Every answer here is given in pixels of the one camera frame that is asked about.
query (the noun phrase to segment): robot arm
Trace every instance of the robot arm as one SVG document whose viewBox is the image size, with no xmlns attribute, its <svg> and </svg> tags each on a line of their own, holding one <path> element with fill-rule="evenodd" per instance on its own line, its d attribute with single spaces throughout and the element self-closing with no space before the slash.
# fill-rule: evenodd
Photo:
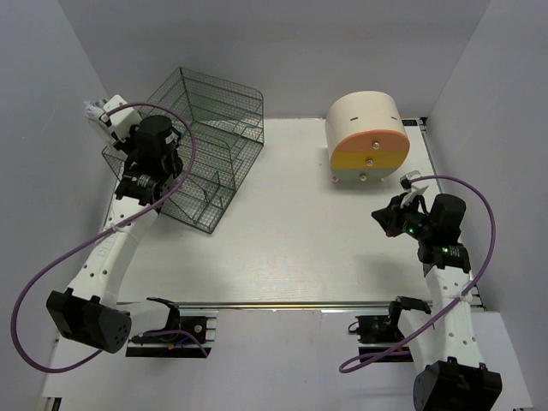
<svg viewBox="0 0 548 411">
<path fill-rule="evenodd" d="M 129 263 L 158 214 L 148 212 L 125 227 L 120 227 L 120 222 L 162 197 L 182 172 L 176 154 L 181 134 L 168 117 L 141 120 L 133 109 L 112 117 L 101 114 L 124 103 L 115 96 L 102 107 L 92 106 L 92 119 L 105 131 L 107 140 L 128 155 L 104 226 L 115 232 L 95 245 L 66 290 L 51 292 L 46 303 L 64 337 L 109 353 L 118 351 L 133 336 L 170 330 L 179 321 L 179 312 L 169 301 L 149 299 L 117 305 Z"/>
<path fill-rule="evenodd" d="M 502 391 L 502 380 L 500 374 L 487 370 L 477 344 L 472 296 L 461 296 L 470 281 L 468 251 L 459 242 L 466 204 L 456 196 L 439 194 L 428 212 L 422 197 L 426 187 L 411 185 L 409 177 L 401 181 L 406 193 L 392 198 L 388 207 L 374 211 L 372 217 L 387 236 L 406 233 L 419 242 L 418 257 L 432 295 L 432 310 L 424 301 L 398 297 L 390 304 L 388 326 L 408 337 L 431 315 L 460 298 L 434 327 L 408 345 L 418 374 L 415 409 L 488 411 Z"/>
</svg>

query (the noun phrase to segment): white cylinder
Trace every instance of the white cylinder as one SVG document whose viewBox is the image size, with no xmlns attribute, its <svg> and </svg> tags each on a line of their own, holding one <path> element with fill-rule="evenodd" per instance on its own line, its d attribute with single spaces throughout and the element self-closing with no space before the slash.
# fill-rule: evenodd
<svg viewBox="0 0 548 411">
<path fill-rule="evenodd" d="M 341 180 L 384 178 L 409 152 L 396 103 L 383 92 L 353 92 L 338 99 L 325 118 L 325 133 L 331 169 Z"/>
</svg>

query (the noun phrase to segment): wire mesh cage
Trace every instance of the wire mesh cage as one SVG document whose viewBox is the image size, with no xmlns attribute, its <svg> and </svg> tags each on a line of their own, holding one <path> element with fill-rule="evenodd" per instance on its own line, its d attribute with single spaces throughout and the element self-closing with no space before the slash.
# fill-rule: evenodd
<svg viewBox="0 0 548 411">
<path fill-rule="evenodd" d="M 197 151 L 188 179 L 162 213 L 206 233 L 212 233 L 265 143 L 263 95 L 252 88 L 210 75 L 178 68 L 148 99 L 186 118 L 196 134 Z M 145 107 L 141 116 L 161 114 Z M 190 159 L 190 134 L 171 118 L 182 133 L 178 149 L 184 164 Z M 111 146 L 103 157 L 120 176 L 126 155 Z"/>
</svg>

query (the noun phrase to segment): gray wall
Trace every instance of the gray wall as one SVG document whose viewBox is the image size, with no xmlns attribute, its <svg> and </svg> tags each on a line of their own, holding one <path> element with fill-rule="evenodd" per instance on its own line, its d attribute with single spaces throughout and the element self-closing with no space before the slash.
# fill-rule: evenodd
<svg viewBox="0 0 548 411">
<path fill-rule="evenodd" d="M 500 310 L 533 404 L 548 409 L 548 2 L 493 0 L 429 119 L 438 173 L 476 185 L 497 217 L 497 248 L 480 292 Z M 484 258 L 488 221 L 468 202 L 464 240 Z"/>
<path fill-rule="evenodd" d="M 427 115 L 489 1 L 59 3 L 109 93 L 148 98 L 183 66 L 258 88 L 268 117 L 316 117 L 364 89 Z"/>
<path fill-rule="evenodd" d="M 27 411 L 44 375 L 12 346 L 11 308 L 36 271 L 97 232 L 113 179 L 82 116 L 82 101 L 105 91 L 57 1 L 4 1 L 0 52 L 0 401 L 2 409 Z M 55 336 L 45 299 L 83 258 L 54 270 L 24 301 L 22 342 L 42 363 Z"/>
</svg>

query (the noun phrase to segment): purple cable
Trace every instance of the purple cable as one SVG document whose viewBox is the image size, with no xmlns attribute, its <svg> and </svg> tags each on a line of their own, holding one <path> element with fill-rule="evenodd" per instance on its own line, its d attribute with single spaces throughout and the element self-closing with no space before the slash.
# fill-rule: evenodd
<svg viewBox="0 0 548 411">
<path fill-rule="evenodd" d="M 143 336 L 148 337 L 154 337 L 154 336 L 167 336 L 168 334 L 183 334 L 184 336 L 187 336 L 190 338 L 194 343 L 198 346 L 199 349 L 201 349 L 204 356 L 207 358 L 208 354 L 206 349 L 200 342 L 196 339 L 195 336 L 190 334 L 189 332 L 183 331 L 183 330 L 168 330 L 168 331 L 146 331 L 143 333 Z"/>
<path fill-rule="evenodd" d="M 467 182 L 465 182 L 465 181 L 463 181 L 459 178 L 455 178 L 455 177 L 451 177 L 451 176 L 424 176 L 424 177 L 415 178 L 413 180 L 410 180 L 409 182 L 411 182 L 411 183 L 422 182 L 424 180 L 449 180 L 451 182 L 458 182 L 462 186 L 464 186 L 466 188 L 469 188 L 470 190 L 474 191 L 478 195 L 478 197 L 481 198 L 481 201 L 483 201 L 483 204 L 485 205 L 485 208 L 487 209 L 487 213 L 489 214 L 489 220 L 491 221 L 491 242 L 489 244 L 489 251 L 487 252 L 487 256 L 485 257 L 485 261 L 483 262 L 483 265 L 479 269 L 478 274 L 476 275 L 476 277 L 468 284 L 467 287 L 465 287 L 462 290 L 461 295 L 466 295 L 478 283 L 478 281 L 483 277 L 483 275 L 485 273 L 485 270 L 487 269 L 487 266 L 489 265 L 489 262 L 491 261 L 493 251 L 495 250 L 495 240 L 497 239 L 497 227 L 496 227 L 496 224 L 495 224 L 495 215 L 493 214 L 493 210 L 491 209 L 491 206 L 489 204 L 489 201 L 487 201 L 487 198 L 477 188 L 475 188 L 474 186 L 468 184 Z M 379 360 L 382 360 L 384 357 L 386 357 L 388 355 L 399 355 L 398 353 L 396 353 L 396 351 L 398 349 L 400 349 L 401 347 L 403 347 L 406 344 L 409 344 L 411 341 L 413 341 L 420 334 L 422 334 L 423 332 L 428 330 L 432 325 L 434 325 L 434 323 L 436 321 L 441 319 L 446 313 L 448 313 L 451 309 L 453 309 L 453 307 L 456 306 L 459 303 L 460 300 L 461 300 L 460 298 L 455 298 L 447 306 L 442 308 L 439 311 L 439 313 L 437 313 L 436 315 L 431 317 L 417 331 L 410 334 L 409 336 L 404 338 L 402 341 L 400 341 L 398 344 L 393 345 L 392 347 L 386 349 L 385 351 L 383 351 L 381 353 L 377 353 L 377 354 L 357 355 L 357 356 L 351 358 L 350 360 L 344 361 L 339 366 L 339 372 L 342 373 L 342 374 L 348 374 L 349 372 L 354 372 L 354 371 L 357 371 L 357 370 L 359 370 L 363 367 L 369 366 L 373 362 L 377 362 Z M 367 360 L 365 362 L 361 362 L 360 364 L 358 364 L 356 366 L 346 368 L 346 366 L 348 366 L 349 364 L 352 364 L 355 361 L 364 360 L 365 358 L 368 358 L 369 360 Z"/>
<path fill-rule="evenodd" d="M 190 133 L 190 141 L 191 141 L 191 146 L 192 146 L 192 151 L 190 153 L 190 161 L 188 162 L 187 170 L 183 173 L 181 179 L 177 182 L 177 184 L 168 193 L 166 193 L 158 201 L 156 201 L 156 202 L 150 204 L 149 206 L 143 208 L 141 211 L 136 212 L 133 216 L 130 216 L 130 217 L 126 218 L 125 220 L 122 220 L 120 223 L 116 224 L 116 226 L 115 226 L 116 228 L 125 227 L 129 223 L 131 223 L 134 220 L 136 220 L 137 218 L 141 217 L 143 214 L 146 214 L 149 211 L 154 210 L 154 209 L 158 208 L 159 206 L 161 206 L 185 182 L 188 175 L 190 174 L 190 170 L 193 167 L 194 159 L 196 158 L 196 136 L 194 135 L 194 131 L 190 128 L 190 124 L 184 118 L 182 118 L 181 116 L 179 116 L 177 113 L 175 113 L 174 111 L 172 111 L 170 109 L 166 109 L 165 107 L 162 107 L 160 105 L 153 104 L 153 103 L 129 103 L 129 104 L 124 104 L 124 105 L 121 105 L 119 107 L 116 107 L 115 109 L 113 109 L 113 110 L 109 111 L 108 113 L 106 113 L 106 115 L 107 116 L 112 116 L 113 114 L 116 114 L 118 111 L 126 110 L 126 109 L 129 109 L 131 107 L 141 107 L 141 106 L 152 107 L 153 109 L 158 109 L 158 110 L 165 111 L 166 113 L 171 114 L 174 118 L 176 118 L 177 120 L 179 120 L 180 122 L 182 122 L 184 124 L 185 128 Z M 75 368 L 78 368 L 79 366 L 82 366 L 82 365 L 86 364 L 89 360 L 92 360 L 97 355 L 99 355 L 99 353 L 101 353 L 101 350 L 98 350 L 98 351 L 94 352 L 93 354 L 91 354 L 89 357 L 85 358 L 84 360 L 78 361 L 77 363 L 73 364 L 72 366 L 65 366 L 63 368 L 49 368 L 48 366 L 43 366 L 43 365 L 39 364 L 38 362 L 36 362 L 35 360 L 33 360 L 27 354 L 25 349 L 22 347 L 21 341 L 19 341 L 19 335 L 17 334 L 17 316 L 19 315 L 19 310 L 21 309 L 21 303 L 23 302 L 23 299 L 27 295 L 28 291 L 46 272 L 51 270 L 53 267 L 61 264 L 65 259 L 68 259 L 68 258 L 72 257 L 74 254 L 76 254 L 79 251 L 83 250 L 84 248 L 92 245 L 93 243 L 95 243 L 95 242 L 97 242 L 97 241 L 99 241 L 99 240 L 101 240 L 105 237 L 108 237 L 112 233 L 114 233 L 113 228 L 106 229 L 105 231 L 102 231 L 99 234 L 95 235 L 93 238 L 90 238 L 89 240 L 82 242 L 79 246 L 77 246 L 77 247 L 73 248 L 72 250 L 66 252 L 65 254 L 63 254 L 58 259 L 54 259 L 53 261 L 51 261 L 46 267 L 44 267 L 33 278 L 31 278 L 31 280 L 27 283 L 27 285 L 23 288 L 23 290 L 21 291 L 21 293 L 17 297 L 17 300 L 15 301 L 15 304 L 14 304 L 14 309 L 11 313 L 11 321 L 10 321 L 10 324 L 9 324 L 9 329 L 10 329 L 10 334 L 11 334 L 11 340 L 14 343 L 15 349 L 17 350 L 17 352 L 19 353 L 21 358 L 29 366 L 31 366 L 33 368 L 36 368 L 37 370 L 39 370 L 41 372 L 47 372 L 49 374 L 58 374 L 58 373 L 61 373 L 61 372 L 72 371 Z"/>
</svg>

